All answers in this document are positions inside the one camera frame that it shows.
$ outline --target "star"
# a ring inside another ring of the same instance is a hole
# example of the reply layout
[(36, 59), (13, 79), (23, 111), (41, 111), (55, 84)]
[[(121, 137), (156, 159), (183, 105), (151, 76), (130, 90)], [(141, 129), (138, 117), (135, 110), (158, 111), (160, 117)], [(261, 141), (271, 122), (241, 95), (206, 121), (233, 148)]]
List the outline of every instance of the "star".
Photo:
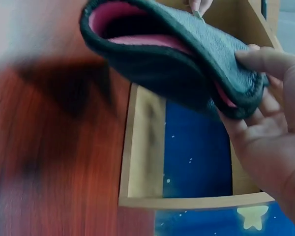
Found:
[(244, 217), (244, 229), (248, 230), (255, 227), (258, 231), (262, 229), (261, 216), (265, 215), (268, 211), (268, 206), (251, 206), (237, 208), (238, 214)]

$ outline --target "wooden table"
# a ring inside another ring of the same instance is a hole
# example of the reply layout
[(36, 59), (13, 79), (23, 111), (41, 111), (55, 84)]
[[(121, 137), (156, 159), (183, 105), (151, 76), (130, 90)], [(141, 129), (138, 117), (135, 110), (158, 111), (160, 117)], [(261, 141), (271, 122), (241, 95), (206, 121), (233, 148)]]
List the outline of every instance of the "wooden table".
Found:
[(153, 235), (118, 208), (129, 83), (84, 45), (84, 3), (0, 0), (0, 236)]

